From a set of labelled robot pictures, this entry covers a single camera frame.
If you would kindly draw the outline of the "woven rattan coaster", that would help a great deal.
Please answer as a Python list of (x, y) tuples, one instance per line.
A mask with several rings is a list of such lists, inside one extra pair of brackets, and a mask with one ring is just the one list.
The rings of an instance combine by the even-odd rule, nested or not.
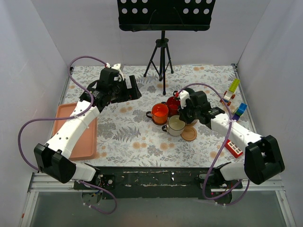
[(197, 122), (198, 122), (198, 120), (195, 119), (195, 120), (193, 120), (191, 123), (189, 123), (188, 126), (193, 126), (193, 125), (195, 125)]

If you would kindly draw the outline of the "red cup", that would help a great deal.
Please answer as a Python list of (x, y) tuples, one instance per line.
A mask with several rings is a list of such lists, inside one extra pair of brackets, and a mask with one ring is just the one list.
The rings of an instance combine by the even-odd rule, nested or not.
[(169, 117), (172, 117), (174, 115), (179, 115), (178, 113), (178, 107), (180, 106), (180, 101), (177, 100), (174, 96), (171, 96), (167, 99), (166, 102), (162, 102), (162, 104), (165, 104), (169, 109)]

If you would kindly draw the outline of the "light wooden coaster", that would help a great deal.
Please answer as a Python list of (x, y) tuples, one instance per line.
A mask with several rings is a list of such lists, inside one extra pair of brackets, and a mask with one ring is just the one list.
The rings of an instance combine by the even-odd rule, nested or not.
[(192, 126), (186, 126), (181, 133), (181, 137), (186, 141), (193, 141), (197, 137), (197, 131)]

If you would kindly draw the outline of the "cream white cup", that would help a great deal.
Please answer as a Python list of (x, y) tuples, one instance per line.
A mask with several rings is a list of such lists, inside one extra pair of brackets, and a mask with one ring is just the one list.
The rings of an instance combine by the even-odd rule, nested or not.
[(179, 136), (182, 134), (186, 123), (179, 119), (179, 115), (170, 117), (166, 125), (162, 126), (162, 131), (169, 133), (171, 136)]

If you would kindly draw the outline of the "orange cup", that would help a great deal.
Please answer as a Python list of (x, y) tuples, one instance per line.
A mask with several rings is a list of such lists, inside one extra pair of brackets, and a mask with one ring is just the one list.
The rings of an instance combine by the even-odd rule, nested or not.
[(146, 112), (146, 116), (151, 118), (156, 125), (164, 125), (168, 120), (169, 109), (163, 103), (155, 104), (151, 111)]

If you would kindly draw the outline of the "dark green cup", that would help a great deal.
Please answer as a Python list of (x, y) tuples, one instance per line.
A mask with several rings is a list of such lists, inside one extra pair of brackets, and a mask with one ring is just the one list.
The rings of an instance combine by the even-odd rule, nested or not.
[[(184, 91), (187, 91), (189, 94), (192, 94), (192, 93), (195, 92), (195, 91), (194, 91), (192, 88), (190, 88), (190, 87), (185, 88)], [(173, 96), (175, 96), (177, 93), (178, 93), (178, 91), (175, 90), (175, 91), (173, 92)]]

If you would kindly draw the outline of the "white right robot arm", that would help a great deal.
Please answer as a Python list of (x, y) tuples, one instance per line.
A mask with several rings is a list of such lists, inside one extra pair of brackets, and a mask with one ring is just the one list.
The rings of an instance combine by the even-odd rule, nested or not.
[(228, 135), (244, 154), (243, 163), (227, 163), (215, 168), (213, 179), (220, 188), (227, 187), (232, 180), (251, 180), (262, 184), (285, 170), (284, 161), (277, 140), (268, 135), (263, 137), (230, 120), (219, 107), (212, 108), (203, 91), (181, 91), (180, 119), (186, 123), (194, 120), (221, 135)]

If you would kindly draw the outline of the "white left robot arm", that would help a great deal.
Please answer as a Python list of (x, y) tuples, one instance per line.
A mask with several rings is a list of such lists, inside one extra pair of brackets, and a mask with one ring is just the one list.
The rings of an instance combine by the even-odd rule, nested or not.
[(89, 84), (65, 123), (45, 144), (37, 144), (34, 155), (40, 172), (61, 183), (84, 181), (90, 189), (101, 183), (101, 171), (88, 164), (75, 163), (69, 158), (79, 138), (103, 109), (111, 103), (139, 99), (142, 94), (134, 75), (127, 87), (123, 74), (115, 68), (104, 68), (98, 80)]

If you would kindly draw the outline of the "toy car with yellow block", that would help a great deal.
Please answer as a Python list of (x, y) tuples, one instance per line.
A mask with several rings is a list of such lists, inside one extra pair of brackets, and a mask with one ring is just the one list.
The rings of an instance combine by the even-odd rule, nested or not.
[(224, 95), (223, 95), (223, 100), (220, 99), (220, 103), (226, 103), (227, 106), (230, 106), (232, 103), (232, 100), (235, 98), (235, 91), (238, 87), (238, 85), (240, 84), (240, 80), (239, 79), (235, 79), (228, 90), (225, 91)]

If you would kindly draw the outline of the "floral patterned table mat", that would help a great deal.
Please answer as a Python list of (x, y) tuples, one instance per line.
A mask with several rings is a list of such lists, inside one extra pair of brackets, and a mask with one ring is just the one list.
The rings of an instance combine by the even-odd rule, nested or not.
[(163, 132), (146, 112), (166, 101), (175, 90), (190, 85), (202, 90), (213, 107), (223, 107), (223, 95), (236, 78), (232, 66), (179, 65), (166, 72), (160, 82), (155, 70), (145, 66), (125, 66), (126, 77), (134, 75), (142, 94), (140, 99), (111, 104), (98, 116), (97, 156), (81, 160), (93, 166), (209, 167), (227, 162), (243, 162), (222, 148), (224, 136), (196, 123), (197, 137), (186, 141)]

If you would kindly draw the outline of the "blue green purple block toy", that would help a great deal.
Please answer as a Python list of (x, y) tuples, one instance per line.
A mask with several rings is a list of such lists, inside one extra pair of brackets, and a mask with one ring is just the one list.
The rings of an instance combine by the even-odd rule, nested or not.
[(232, 120), (238, 121), (240, 117), (244, 114), (247, 109), (247, 105), (245, 103), (241, 103), (239, 107), (233, 112)]

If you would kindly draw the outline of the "red toy window block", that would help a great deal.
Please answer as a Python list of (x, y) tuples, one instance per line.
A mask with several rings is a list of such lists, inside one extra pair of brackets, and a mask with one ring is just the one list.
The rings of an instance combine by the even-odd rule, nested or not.
[(231, 140), (227, 140), (225, 148), (234, 156), (234, 158), (239, 158), (243, 154), (243, 151)]

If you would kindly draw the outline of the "pink plastic tray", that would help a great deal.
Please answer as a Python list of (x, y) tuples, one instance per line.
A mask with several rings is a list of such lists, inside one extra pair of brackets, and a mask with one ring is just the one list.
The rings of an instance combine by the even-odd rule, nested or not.
[[(63, 104), (57, 109), (56, 118), (69, 117), (76, 108), (77, 103)], [(95, 118), (79, 140), (75, 144), (69, 160), (81, 161), (94, 159), (97, 156), (97, 123), (98, 119)]]

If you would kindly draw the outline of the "black music stand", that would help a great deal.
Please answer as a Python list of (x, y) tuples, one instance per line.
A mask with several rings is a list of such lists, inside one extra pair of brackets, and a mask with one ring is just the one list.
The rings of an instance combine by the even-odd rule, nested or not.
[(123, 31), (160, 31), (153, 52), (160, 51), (159, 81), (166, 82), (172, 68), (166, 31), (206, 31), (210, 28), (214, 0), (119, 0), (118, 21)]

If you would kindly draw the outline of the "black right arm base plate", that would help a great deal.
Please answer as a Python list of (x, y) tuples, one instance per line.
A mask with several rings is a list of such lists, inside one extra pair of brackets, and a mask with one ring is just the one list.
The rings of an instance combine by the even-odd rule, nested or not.
[[(198, 176), (198, 182), (200, 184), (200, 188), (203, 188), (204, 181), (206, 178), (206, 174), (200, 174)], [(222, 180), (220, 177), (215, 176), (215, 174), (210, 174), (208, 180), (206, 182), (206, 189), (230, 189), (232, 188), (238, 180), (226, 181)]]

